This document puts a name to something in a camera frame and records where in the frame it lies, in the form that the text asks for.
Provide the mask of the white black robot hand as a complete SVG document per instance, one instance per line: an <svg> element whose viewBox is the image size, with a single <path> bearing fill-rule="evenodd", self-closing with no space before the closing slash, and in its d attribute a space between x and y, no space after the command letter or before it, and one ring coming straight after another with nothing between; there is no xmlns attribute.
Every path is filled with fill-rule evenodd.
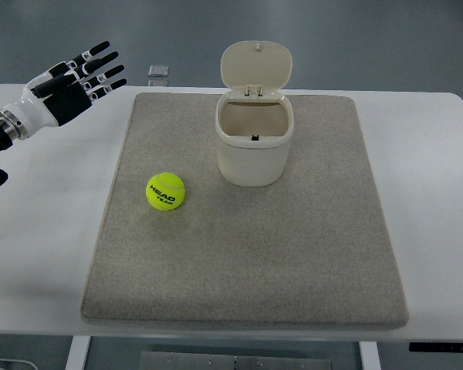
<svg viewBox="0 0 463 370"><path fill-rule="evenodd" d="M44 127L62 126L87 111L94 102L126 85L115 80L124 66L111 69L118 57L101 42L70 60L59 62L29 81L19 100L0 110L0 128L13 140L25 140Z"/></svg>

